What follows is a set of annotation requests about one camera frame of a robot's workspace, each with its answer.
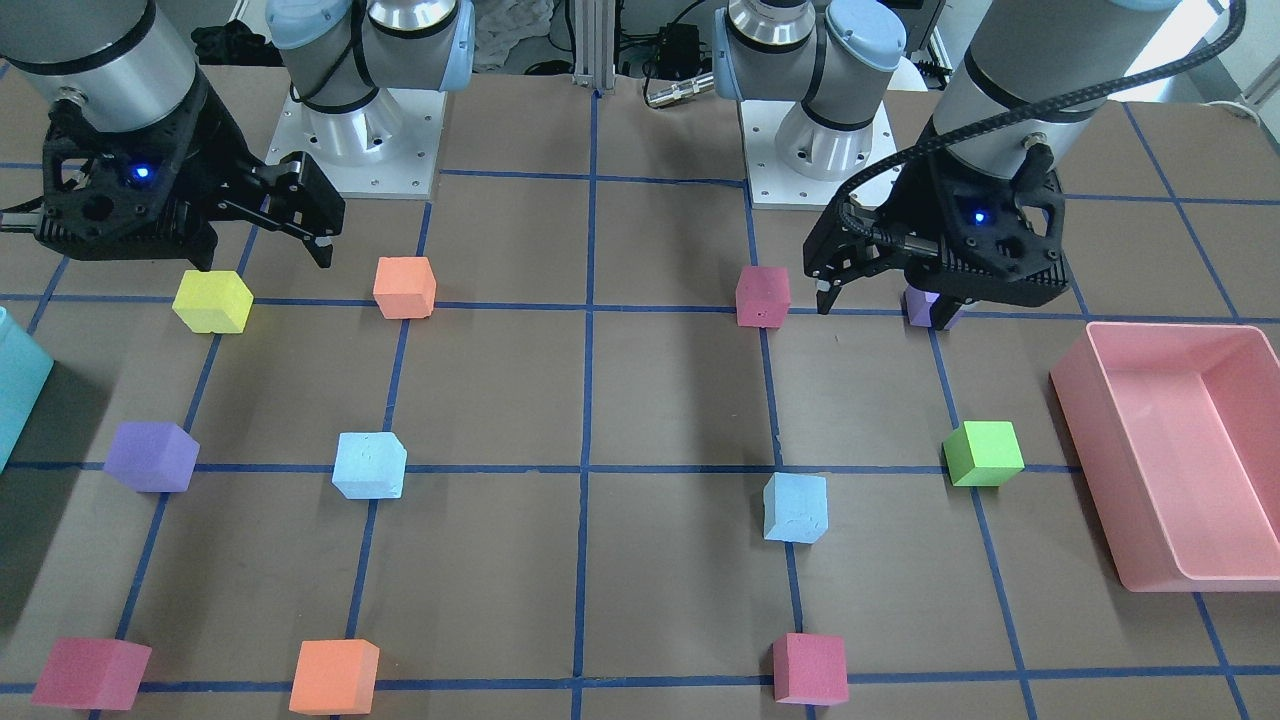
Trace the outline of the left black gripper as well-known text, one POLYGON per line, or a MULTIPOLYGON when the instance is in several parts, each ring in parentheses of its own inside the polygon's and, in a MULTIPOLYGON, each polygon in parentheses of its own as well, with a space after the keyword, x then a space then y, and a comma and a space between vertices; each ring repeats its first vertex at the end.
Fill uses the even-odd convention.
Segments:
POLYGON ((948 331, 963 302, 1041 307, 1069 290, 1065 197, 1048 146, 1018 154, 1011 179, 947 151, 911 160, 876 209, 829 205, 806 237, 815 310, 829 314, 854 281, 901 270, 929 293, 929 327, 948 331))

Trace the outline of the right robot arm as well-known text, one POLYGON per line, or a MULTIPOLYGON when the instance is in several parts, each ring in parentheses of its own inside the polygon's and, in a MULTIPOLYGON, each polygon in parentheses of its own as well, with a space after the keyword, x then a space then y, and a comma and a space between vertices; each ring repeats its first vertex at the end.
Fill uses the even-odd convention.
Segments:
POLYGON ((397 90, 460 91, 471 1, 270 1, 270 42, 308 126, 269 163, 244 141, 197 53, 155 1, 5 1, 3 58, 47 102, 42 193, 3 231, 79 261, 182 259, 211 268, 214 222, 301 241, 321 268, 346 202, 326 169, 384 158, 397 90))

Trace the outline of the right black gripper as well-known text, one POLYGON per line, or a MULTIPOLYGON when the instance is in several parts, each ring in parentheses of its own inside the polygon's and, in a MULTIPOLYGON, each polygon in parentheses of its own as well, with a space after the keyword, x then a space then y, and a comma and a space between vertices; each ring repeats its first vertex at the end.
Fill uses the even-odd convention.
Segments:
POLYGON ((308 152, 262 164, 204 73, 173 111, 142 129, 95 129, 68 97, 49 111, 36 240, 81 261, 187 260, 210 272, 210 223, 250 222, 333 261, 346 201, 308 152))

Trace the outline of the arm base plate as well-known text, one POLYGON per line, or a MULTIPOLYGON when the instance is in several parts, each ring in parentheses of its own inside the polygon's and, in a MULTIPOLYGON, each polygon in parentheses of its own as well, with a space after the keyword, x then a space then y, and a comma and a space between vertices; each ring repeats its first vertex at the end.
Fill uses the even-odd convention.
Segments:
POLYGON ((383 88, 365 108, 325 114, 287 99, 266 161, 306 151, 346 199, 429 200, 448 94, 383 88))
POLYGON ((846 179, 897 151, 884 105, 855 131, 820 126, 799 102, 748 100, 739 115, 758 208, 820 210, 846 179))

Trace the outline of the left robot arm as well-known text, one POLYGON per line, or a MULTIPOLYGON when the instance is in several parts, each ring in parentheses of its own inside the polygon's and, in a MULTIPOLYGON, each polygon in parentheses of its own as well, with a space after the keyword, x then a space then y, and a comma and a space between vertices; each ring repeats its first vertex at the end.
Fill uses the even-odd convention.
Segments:
MULTIPOLYGON (((1106 97, 1216 58, 1240 36, 1233 1, 1211 44, 1135 73, 1172 1, 993 1, 918 141, 837 170, 803 245, 815 309, 854 281, 901 270, 936 295, 931 324, 991 301, 1039 307, 1073 282, 1057 165, 1106 97)), ((906 31, 878 1, 731 1, 716 13, 716 91, 792 101, 817 129, 870 128, 906 31)))

